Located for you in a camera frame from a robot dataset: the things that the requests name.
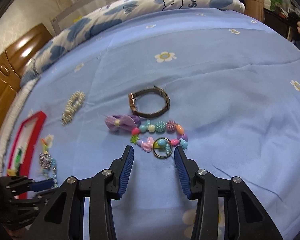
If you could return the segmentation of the clear hair comb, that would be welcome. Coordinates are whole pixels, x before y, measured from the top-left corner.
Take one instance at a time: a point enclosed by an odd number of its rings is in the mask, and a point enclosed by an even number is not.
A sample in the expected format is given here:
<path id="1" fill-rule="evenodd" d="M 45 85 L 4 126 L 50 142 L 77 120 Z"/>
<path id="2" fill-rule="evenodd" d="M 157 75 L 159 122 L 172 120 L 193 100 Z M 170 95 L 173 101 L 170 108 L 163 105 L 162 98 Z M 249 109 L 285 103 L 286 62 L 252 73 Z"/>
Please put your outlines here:
<path id="1" fill-rule="evenodd" d="M 42 153 L 44 153 L 44 154 L 49 153 L 49 149 L 53 145 L 53 140 L 54 140 L 54 135 L 52 135 L 52 134 L 48 134 L 45 138 L 40 139 L 40 142 L 42 145 Z"/>

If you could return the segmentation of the cluttered dark side table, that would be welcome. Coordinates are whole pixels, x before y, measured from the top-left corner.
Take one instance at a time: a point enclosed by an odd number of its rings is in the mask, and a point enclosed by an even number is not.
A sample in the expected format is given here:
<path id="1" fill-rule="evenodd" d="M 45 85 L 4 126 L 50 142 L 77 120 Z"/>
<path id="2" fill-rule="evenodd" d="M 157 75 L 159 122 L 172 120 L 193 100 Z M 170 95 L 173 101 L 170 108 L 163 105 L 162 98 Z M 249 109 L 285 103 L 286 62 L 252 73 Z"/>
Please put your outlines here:
<path id="1" fill-rule="evenodd" d="M 300 50 L 298 22 L 300 22 L 300 17 L 295 12 L 289 12 L 286 17 L 283 14 L 264 9 L 264 24 L 292 42 Z"/>

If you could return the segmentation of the blue floral bedsheet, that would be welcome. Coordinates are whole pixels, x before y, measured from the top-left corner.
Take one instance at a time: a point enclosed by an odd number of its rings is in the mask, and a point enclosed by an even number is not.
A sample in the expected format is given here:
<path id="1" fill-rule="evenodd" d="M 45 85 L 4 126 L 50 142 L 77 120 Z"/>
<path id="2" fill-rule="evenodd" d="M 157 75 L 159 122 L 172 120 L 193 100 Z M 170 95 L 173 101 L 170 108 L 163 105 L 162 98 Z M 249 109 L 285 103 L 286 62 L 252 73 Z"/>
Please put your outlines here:
<path id="1" fill-rule="evenodd" d="M 216 177 L 241 177 L 284 239 L 300 232 L 300 50 L 235 11 L 154 12 L 115 25 L 66 53 L 29 93 L 11 137 L 43 111 L 40 135 L 60 183 L 97 174 L 130 136 L 105 118 L 129 114 L 128 93 L 158 86 L 161 121 L 188 136 L 186 155 Z"/>

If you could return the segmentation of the blue heart patterned duvet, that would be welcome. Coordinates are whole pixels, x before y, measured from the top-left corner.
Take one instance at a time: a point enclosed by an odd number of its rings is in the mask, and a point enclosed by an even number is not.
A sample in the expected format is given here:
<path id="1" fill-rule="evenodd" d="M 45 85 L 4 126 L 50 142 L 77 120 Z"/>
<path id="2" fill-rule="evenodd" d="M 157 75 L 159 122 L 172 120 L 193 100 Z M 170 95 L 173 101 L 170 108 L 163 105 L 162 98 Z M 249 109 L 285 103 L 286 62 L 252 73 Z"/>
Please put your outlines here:
<path id="1" fill-rule="evenodd" d="M 87 14 L 47 42 L 27 63 L 20 85 L 35 79 L 66 53 L 115 25 L 154 12 L 198 8 L 245 11 L 240 0 L 119 0 Z"/>

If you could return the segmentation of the wooden headboard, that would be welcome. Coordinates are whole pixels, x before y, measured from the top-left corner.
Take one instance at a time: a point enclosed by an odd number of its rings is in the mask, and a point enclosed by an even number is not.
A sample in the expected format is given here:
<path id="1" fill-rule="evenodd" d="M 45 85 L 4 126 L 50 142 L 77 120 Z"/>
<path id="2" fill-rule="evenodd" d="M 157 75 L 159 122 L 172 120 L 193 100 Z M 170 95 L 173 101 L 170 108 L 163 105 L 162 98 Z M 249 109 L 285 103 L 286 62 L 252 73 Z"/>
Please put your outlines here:
<path id="1" fill-rule="evenodd" d="M 5 116 L 20 90 L 27 62 L 52 38 L 41 23 L 9 45 L 0 54 L 0 129 Z"/>

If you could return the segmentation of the purple bow hair clip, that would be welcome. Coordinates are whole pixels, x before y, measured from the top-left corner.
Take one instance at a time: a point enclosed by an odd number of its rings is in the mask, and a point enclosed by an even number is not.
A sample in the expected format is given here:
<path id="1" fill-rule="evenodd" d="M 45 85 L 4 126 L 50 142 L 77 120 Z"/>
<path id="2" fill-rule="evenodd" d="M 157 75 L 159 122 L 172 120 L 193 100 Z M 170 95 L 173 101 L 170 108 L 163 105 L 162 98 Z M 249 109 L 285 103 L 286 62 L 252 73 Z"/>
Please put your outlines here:
<path id="1" fill-rule="evenodd" d="M 125 130 L 131 132 L 134 128 L 138 128 L 141 119 L 135 115 L 111 115 L 105 118 L 105 124 L 112 132 Z"/>

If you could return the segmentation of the brown strap wristwatch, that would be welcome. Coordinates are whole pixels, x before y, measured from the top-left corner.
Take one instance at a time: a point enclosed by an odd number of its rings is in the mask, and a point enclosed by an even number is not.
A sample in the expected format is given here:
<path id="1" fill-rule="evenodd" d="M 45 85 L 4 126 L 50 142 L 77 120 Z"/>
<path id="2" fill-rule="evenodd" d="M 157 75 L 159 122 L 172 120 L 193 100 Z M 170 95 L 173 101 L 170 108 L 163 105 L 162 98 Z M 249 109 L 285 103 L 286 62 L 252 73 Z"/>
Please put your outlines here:
<path id="1" fill-rule="evenodd" d="M 128 93 L 128 101 L 131 113 L 141 118 L 157 118 L 170 110 L 170 97 L 158 86 Z"/>

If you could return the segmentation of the yellow hair claw clip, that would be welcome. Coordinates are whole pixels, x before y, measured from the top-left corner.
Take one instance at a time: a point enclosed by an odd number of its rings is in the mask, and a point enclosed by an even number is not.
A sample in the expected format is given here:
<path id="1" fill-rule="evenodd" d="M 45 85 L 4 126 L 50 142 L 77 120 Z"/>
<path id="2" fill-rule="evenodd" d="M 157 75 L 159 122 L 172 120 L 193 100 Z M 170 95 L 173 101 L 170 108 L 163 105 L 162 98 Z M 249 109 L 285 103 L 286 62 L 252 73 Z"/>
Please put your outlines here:
<path id="1" fill-rule="evenodd" d="M 18 175 L 18 170 L 15 169 L 7 169 L 7 175 L 9 177 L 15 177 Z"/>

